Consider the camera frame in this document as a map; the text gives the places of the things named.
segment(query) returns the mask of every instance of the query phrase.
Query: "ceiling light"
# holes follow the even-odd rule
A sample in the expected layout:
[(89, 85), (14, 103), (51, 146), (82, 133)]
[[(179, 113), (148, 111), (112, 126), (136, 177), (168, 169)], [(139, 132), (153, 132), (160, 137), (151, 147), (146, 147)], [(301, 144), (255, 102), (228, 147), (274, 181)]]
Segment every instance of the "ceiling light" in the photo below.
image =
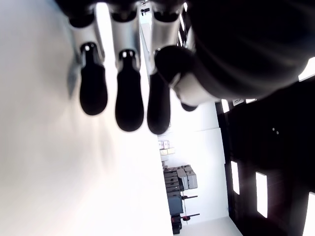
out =
[(182, 42), (181, 33), (179, 33), (179, 31), (178, 31), (178, 37), (179, 37), (179, 42), (181, 43), (181, 46), (182, 46), (182, 45), (183, 45), (183, 42)]
[(304, 71), (299, 75), (299, 81), (306, 80), (315, 75), (315, 58), (309, 59)]
[(223, 112), (226, 113), (230, 110), (230, 108), (228, 107), (228, 102), (225, 99), (221, 100), (222, 103), (222, 108), (223, 108)]
[(268, 214), (268, 190), (267, 176), (256, 172), (257, 187), (257, 211), (267, 218)]
[(256, 101), (257, 99), (246, 99), (246, 103), (251, 103), (251, 102), (254, 102)]
[(181, 25), (182, 25), (182, 28), (183, 28), (183, 31), (184, 31), (185, 30), (185, 25), (184, 25), (184, 21), (183, 21), (182, 15), (179, 15), (179, 19), (181, 21)]
[(303, 236), (313, 236), (315, 232), (315, 193), (310, 192)]
[(240, 183), (238, 179), (237, 163), (234, 161), (231, 161), (231, 168), (232, 168), (233, 190), (238, 195), (240, 195)]

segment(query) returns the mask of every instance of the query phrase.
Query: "black rubber fingertip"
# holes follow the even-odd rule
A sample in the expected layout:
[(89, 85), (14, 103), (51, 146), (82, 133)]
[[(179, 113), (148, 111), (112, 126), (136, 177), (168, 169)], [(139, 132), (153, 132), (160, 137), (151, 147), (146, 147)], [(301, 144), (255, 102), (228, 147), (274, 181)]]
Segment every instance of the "black rubber fingertip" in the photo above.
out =
[(123, 131), (131, 132), (141, 127), (144, 108), (141, 95), (141, 76), (132, 66), (132, 58), (124, 58), (124, 66), (117, 75), (117, 99), (115, 116)]
[(171, 118), (170, 91), (158, 73), (150, 76), (148, 127), (154, 134), (165, 133)]
[(182, 104), (182, 108), (187, 111), (187, 112), (193, 112), (194, 110), (196, 110), (196, 108), (198, 107), (192, 107), (192, 106), (189, 106), (189, 105), (186, 105), (184, 103), (181, 103)]
[(98, 115), (107, 105), (105, 68), (102, 65), (87, 64), (81, 70), (81, 77), (81, 107), (87, 115)]

